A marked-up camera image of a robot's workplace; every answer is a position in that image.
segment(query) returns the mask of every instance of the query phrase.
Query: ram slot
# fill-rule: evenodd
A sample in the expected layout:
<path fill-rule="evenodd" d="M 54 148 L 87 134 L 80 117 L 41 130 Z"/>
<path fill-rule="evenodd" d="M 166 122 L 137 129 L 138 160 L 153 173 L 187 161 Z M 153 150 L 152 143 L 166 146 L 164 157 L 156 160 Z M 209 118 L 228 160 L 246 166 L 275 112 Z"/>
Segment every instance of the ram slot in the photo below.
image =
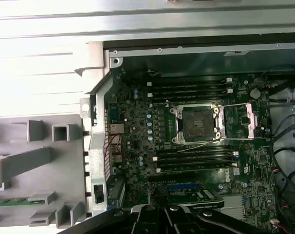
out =
<path fill-rule="evenodd" d="M 201 81 L 194 81 L 192 77 L 179 77 L 179 78 L 157 78 L 147 82 L 148 87 L 153 88 L 161 88 L 161 87 L 186 87 L 186 86 L 213 86 L 213 85 L 225 85 L 225 79 L 217 79 L 217 80 L 201 80 Z"/>
<path fill-rule="evenodd" d="M 184 156 L 166 156 L 166 157 L 157 157 L 157 163 L 166 162 L 166 161 L 185 161 L 185 160 L 206 160 L 206 159 L 215 159 L 218 157 L 228 157 L 233 158 L 233 155 L 228 154 L 221 154 L 221 153 L 214 153 L 214 154 L 207 154 L 207 155 L 184 155 Z"/>
<path fill-rule="evenodd" d="M 184 152 L 179 152 L 181 149 L 168 149 L 168 150 L 158 150 L 156 151 L 157 156 L 162 156 L 162 155 L 168 155 L 168 154 L 189 154 L 189 153 L 205 153 L 205 152 L 220 152 L 220 151 L 225 151 L 225 152 L 232 152 L 233 147 L 228 146 L 228 145 L 218 145 L 218 146 L 205 146 L 205 147 L 200 147 L 196 149 L 189 149 Z"/>

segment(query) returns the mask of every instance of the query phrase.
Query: red wire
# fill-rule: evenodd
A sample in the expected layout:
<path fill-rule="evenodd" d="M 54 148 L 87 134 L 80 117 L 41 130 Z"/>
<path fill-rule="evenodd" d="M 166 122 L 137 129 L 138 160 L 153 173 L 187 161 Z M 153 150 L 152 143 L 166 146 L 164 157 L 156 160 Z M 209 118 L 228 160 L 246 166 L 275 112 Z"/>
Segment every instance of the red wire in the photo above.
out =
<path fill-rule="evenodd" d="M 279 228 L 283 229 L 283 231 L 287 234 L 290 234 L 283 226 L 279 225 L 278 223 L 276 223 L 276 226 L 278 226 Z"/>
<path fill-rule="evenodd" d="M 104 157 L 107 155 L 107 152 L 108 152 L 109 146 L 110 146 L 110 144 L 112 143 L 112 141 L 114 140 L 114 138 L 115 138 L 116 136 L 118 136 L 118 134 L 117 134 L 117 135 L 114 135 L 114 136 L 112 137 L 112 139 L 109 141 L 108 145 L 105 147 L 105 150 L 104 150 Z"/>

